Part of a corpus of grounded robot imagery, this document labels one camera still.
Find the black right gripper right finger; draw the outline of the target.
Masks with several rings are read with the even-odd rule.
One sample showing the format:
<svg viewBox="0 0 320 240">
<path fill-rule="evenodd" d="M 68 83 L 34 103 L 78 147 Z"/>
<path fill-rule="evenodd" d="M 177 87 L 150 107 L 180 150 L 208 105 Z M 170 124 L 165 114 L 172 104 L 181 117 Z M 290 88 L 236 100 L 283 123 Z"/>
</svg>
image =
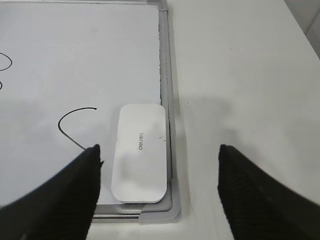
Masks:
<svg viewBox="0 0 320 240">
<path fill-rule="evenodd" d="M 281 184 L 232 145 L 219 148 L 217 190 L 236 240 L 320 238 L 320 206 Z"/>
</svg>

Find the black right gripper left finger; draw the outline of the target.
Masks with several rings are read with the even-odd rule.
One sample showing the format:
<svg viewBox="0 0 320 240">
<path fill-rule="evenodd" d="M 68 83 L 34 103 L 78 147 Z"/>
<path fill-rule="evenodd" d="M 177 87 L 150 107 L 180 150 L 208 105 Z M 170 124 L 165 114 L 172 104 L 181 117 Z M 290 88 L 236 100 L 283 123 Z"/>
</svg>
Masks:
<svg viewBox="0 0 320 240">
<path fill-rule="evenodd" d="M 101 150 L 84 150 L 47 182 L 0 210 L 2 240 L 85 240 L 101 189 Z"/>
</svg>

